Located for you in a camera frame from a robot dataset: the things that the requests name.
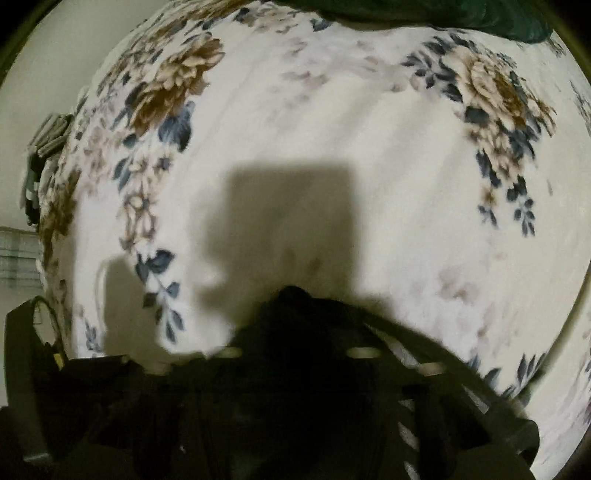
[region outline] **brown flower pattern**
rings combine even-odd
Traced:
[[[187,11],[182,18],[186,20],[195,20],[197,22],[224,18],[251,3],[252,0],[209,0],[202,2],[199,6],[195,3],[188,5]]]
[[[164,150],[168,151],[158,156],[155,164],[151,163],[151,156],[138,152],[128,166],[130,179],[120,213],[125,231],[119,239],[127,252],[136,250],[140,243],[152,241],[156,233],[158,219],[154,208],[170,168],[170,158],[174,157],[173,151]]]
[[[55,184],[48,199],[48,208],[42,212],[39,237],[43,246],[43,268],[47,268],[53,256],[53,242],[57,235],[68,234],[76,210],[77,200],[74,194],[79,179],[80,170],[74,169],[63,183]]]
[[[555,110],[533,94],[510,57],[481,48],[450,32],[435,36],[401,64],[415,69],[410,79],[416,90],[436,89],[462,106],[456,114],[466,123],[477,147],[481,176],[489,182],[478,205],[484,222],[498,227],[494,190],[505,186],[506,199],[515,203],[514,221],[524,236],[535,235],[534,201],[529,196],[524,167],[535,158],[533,142],[543,130],[556,130]]]
[[[166,19],[160,18],[158,22],[155,22],[155,25],[152,25],[156,26],[155,30],[138,29],[130,41],[129,48],[121,54],[99,82],[97,93],[102,92],[105,87],[111,90],[123,72],[126,72],[124,83],[131,79],[142,78],[146,74],[147,67],[158,59],[174,35],[184,28],[188,16],[174,14],[174,10],[171,9]]]
[[[245,9],[243,14],[238,15],[237,20],[254,28],[257,32],[271,30],[275,33],[286,34],[298,24],[296,13],[289,7],[266,3],[255,8]]]
[[[223,55],[221,42],[207,32],[162,62],[154,79],[142,85],[130,102],[130,123],[137,136],[157,127],[167,115],[178,115],[189,96],[200,95],[207,86],[203,74]]]

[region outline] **bed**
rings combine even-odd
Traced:
[[[556,33],[172,1],[96,73],[40,192],[66,352],[166,371],[297,285],[526,398],[552,478],[589,424],[590,96]]]

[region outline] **green cloth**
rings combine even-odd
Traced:
[[[319,11],[328,20],[428,24],[471,28],[526,43],[544,41],[552,28],[538,0],[282,0],[299,9]]]

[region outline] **blue leaf pattern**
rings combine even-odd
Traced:
[[[134,145],[138,142],[138,137],[135,134],[128,135],[123,140],[123,145],[127,148],[133,148]]]
[[[240,22],[240,23],[244,22],[244,18],[245,18],[245,16],[248,14],[248,12],[249,12],[250,10],[251,10],[250,8],[247,8],[247,7],[242,7],[242,8],[241,8],[241,9],[238,11],[238,13],[236,14],[236,16],[234,17],[234,21],[236,21],[236,22]]]
[[[157,294],[148,292],[144,295],[144,303],[142,305],[143,308],[147,309],[156,305],[156,298]]]
[[[137,262],[135,264],[135,273],[145,285],[146,281],[148,280],[148,275],[150,274],[150,269],[148,266],[142,261],[141,257],[138,254]]]
[[[515,374],[515,379],[517,381],[516,384],[510,385],[507,387],[501,394],[501,396],[505,398],[512,398],[519,394],[520,401],[525,405],[528,403],[529,398],[528,395],[530,394],[528,387],[528,382],[536,375],[538,371],[540,371],[540,366],[544,362],[546,358],[546,353],[542,353],[538,358],[536,355],[532,356],[532,358],[528,361],[525,354],[521,357],[519,365],[517,366],[517,371]],[[475,372],[479,373],[480,370],[480,357],[474,355],[470,360],[466,363],[466,365],[473,369]],[[498,385],[498,378],[501,373],[501,369],[498,367],[492,368],[489,370],[482,379],[494,390],[496,390]]]
[[[178,116],[168,116],[158,129],[158,139],[162,143],[175,144],[183,152],[191,139],[191,114],[194,102],[188,102]]]
[[[209,30],[210,28],[213,27],[213,24],[217,21],[217,18],[210,18],[208,20],[206,20],[205,22],[203,22],[203,25],[201,26],[201,28],[203,30]]]
[[[96,327],[91,327],[88,321],[85,320],[86,330],[86,349],[90,352],[102,353],[103,349],[98,342],[96,334]]]
[[[163,51],[164,51],[164,50],[161,48],[160,50],[158,50],[157,52],[155,52],[155,53],[154,53],[154,55],[152,55],[152,56],[150,57],[150,59],[148,60],[148,63],[150,63],[150,64],[153,64],[154,62],[156,62],[156,60],[158,60],[158,57],[159,57],[160,55],[162,55],[162,52],[163,52]]]
[[[119,191],[124,189],[124,187],[127,185],[127,182],[129,182],[130,178],[131,178],[131,172],[129,171],[128,168],[125,168],[119,178]]]
[[[312,28],[315,32],[326,30],[332,25],[332,22],[325,20],[324,18],[320,20],[313,18],[312,20],[310,20],[310,23],[312,23]]]
[[[115,117],[113,120],[113,125],[111,125],[111,130],[117,128],[117,126],[121,123],[121,121],[127,117],[127,121],[129,122],[129,117],[131,116],[132,111],[131,108],[125,107],[123,110],[120,111],[119,115]]]
[[[113,180],[118,180],[123,172],[123,168],[125,164],[128,162],[129,158],[124,158],[123,160],[119,160],[117,165],[115,166],[115,171],[113,172]]]
[[[577,106],[577,110],[579,111],[579,115],[585,122],[585,127],[587,128],[587,133],[591,137],[591,102],[587,98],[585,98],[575,87],[574,83],[570,82],[570,86],[574,92],[574,103]]]
[[[172,325],[168,322],[166,322],[166,338],[170,343],[177,343],[177,335],[174,333]]]
[[[172,323],[177,328],[177,330],[184,330],[183,318],[180,316],[178,312],[170,310],[170,319],[172,320]]]
[[[164,171],[168,171],[170,168],[170,158],[159,158],[158,159],[158,168],[161,168]]]
[[[435,88],[456,103],[465,101],[459,88],[463,85],[459,83],[460,80],[480,80],[472,80],[471,77],[466,80],[465,73],[464,77],[460,78],[452,66],[457,66],[458,61],[464,65],[467,61],[482,61],[489,65],[488,69],[495,69],[494,73],[490,73],[495,75],[496,91],[490,93],[496,95],[495,100],[490,103],[484,96],[481,100],[489,102],[489,109],[485,110],[481,103],[473,100],[470,100],[473,103],[464,105],[463,120],[469,127],[471,139],[478,145],[475,157],[480,175],[490,185],[490,189],[485,190],[484,198],[478,205],[478,211],[483,223],[490,223],[497,228],[496,198],[493,190],[506,186],[507,201],[518,203],[518,208],[513,212],[513,220],[521,224],[521,233],[524,237],[533,237],[534,202],[528,196],[522,171],[526,157],[535,160],[533,143],[541,139],[542,132],[546,130],[550,136],[553,135],[556,123],[552,115],[555,112],[526,90],[523,80],[515,72],[517,64],[512,58],[503,53],[479,48],[472,40],[462,38],[455,32],[448,35],[448,38],[444,38],[445,35],[435,35],[432,40],[424,42],[423,47],[407,55],[401,65],[413,69],[411,84],[415,88],[417,82],[422,82],[425,89]],[[533,103],[537,106],[535,113],[530,109]],[[512,123],[506,122],[505,105],[512,105]],[[495,109],[498,113],[495,112],[493,116],[491,111]]]
[[[132,106],[137,101],[139,94],[144,90],[145,86],[145,82],[137,84],[125,99],[125,106]]]
[[[154,274],[160,275],[166,272],[172,260],[174,260],[174,253],[161,249],[156,251],[156,255],[153,258],[147,260],[146,265]]]
[[[181,285],[179,285],[178,282],[172,282],[166,289],[166,293],[168,293],[168,295],[175,299],[176,297],[178,297],[180,289]]]

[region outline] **wall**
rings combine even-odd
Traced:
[[[17,207],[24,150],[50,112],[68,112],[103,59],[166,0],[63,0],[31,34],[0,87],[0,226]]]

